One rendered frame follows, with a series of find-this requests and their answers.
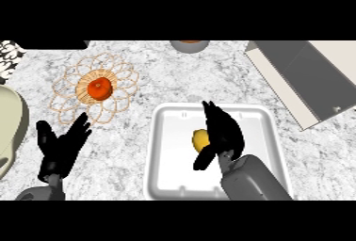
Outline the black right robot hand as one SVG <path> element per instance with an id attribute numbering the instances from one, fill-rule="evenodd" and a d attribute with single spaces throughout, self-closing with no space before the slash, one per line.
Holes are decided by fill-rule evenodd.
<path id="1" fill-rule="evenodd" d="M 209 144 L 198 154 L 194 170 L 206 170 L 215 157 L 226 158 L 229 164 L 235 161 L 246 149 L 246 140 L 237 120 L 215 105 L 213 102 L 203 101 Z"/>

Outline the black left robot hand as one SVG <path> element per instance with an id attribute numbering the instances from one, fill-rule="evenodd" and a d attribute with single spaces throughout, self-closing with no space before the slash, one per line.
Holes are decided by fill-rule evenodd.
<path id="1" fill-rule="evenodd" d="M 89 129 L 86 113 L 82 113 L 67 133 L 56 136 L 52 126 L 46 120 L 36 123 L 37 146 L 43 153 L 37 179 L 48 183 L 52 174 L 64 179 L 74 167 L 80 150 L 92 134 Z"/>

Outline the yellow lemon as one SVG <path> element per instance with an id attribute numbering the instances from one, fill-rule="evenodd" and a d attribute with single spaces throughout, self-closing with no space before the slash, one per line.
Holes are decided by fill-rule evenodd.
<path id="1" fill-rule="evenodd" d="M 204 129 L 194 131 L 192 143 L 195 150 L 200 153 L 203 151 L 203 148 L 210 144 L 209 133 Z"/>

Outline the white rectangular tray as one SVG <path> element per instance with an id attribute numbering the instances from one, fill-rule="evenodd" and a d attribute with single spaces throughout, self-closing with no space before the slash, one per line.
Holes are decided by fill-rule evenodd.
<path id="1" fill-rule="evenodd" d="M 287 162 L 281 150 L 274 115 L 259 104 L 222 104 L 222 110 L 237 120 L 246 139 L 246 154 L 265 162 L 285 189 L 291 189 Z M 160 104 L 154 110 L 144 193 L 153 201 L 225 201 L 220 186 L 222 171 L 218 162 L 207 170 L 195 171 L 198 152 L 192 136 L 206 127 L 203 105 Z"/>

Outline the orange round fruit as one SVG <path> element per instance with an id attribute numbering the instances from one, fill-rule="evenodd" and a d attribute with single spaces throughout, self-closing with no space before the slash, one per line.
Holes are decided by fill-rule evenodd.
<path id="1" fill-rule="evenodd" d="M 113 84 L 105 77 L 93 80 L 88 85 L 88 94 L 96 100 L 105 100 L 113 93 Z"/>

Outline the grey round pot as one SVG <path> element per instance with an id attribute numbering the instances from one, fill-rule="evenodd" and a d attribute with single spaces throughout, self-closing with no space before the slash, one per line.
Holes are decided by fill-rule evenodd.
<path id="1" fill-rule="evenodd" d="M 185 54 L 195 54 L 203 51 L 209 45 L 209 40 L 200 42 L 182 42 L 181 40 L 170 41 L 175 49 Z"/>

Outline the black white patterned cloth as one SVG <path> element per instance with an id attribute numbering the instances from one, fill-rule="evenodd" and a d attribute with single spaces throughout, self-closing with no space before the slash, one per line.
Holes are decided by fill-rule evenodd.
<path id="1" fill-rule="evenodd" d="M 11 78 L 25 53 L 14 40 L 0 40 L 0 84 L 5 84 Z"/>

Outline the black flat appliance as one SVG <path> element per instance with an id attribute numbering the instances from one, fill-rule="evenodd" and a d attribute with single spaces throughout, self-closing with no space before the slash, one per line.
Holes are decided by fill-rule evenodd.
<path id="1" fill-rule="evenodd" d="M 83 50 L 88 48 L 89 40 L 18 40 L 15 43 L 30 50 Z"/>

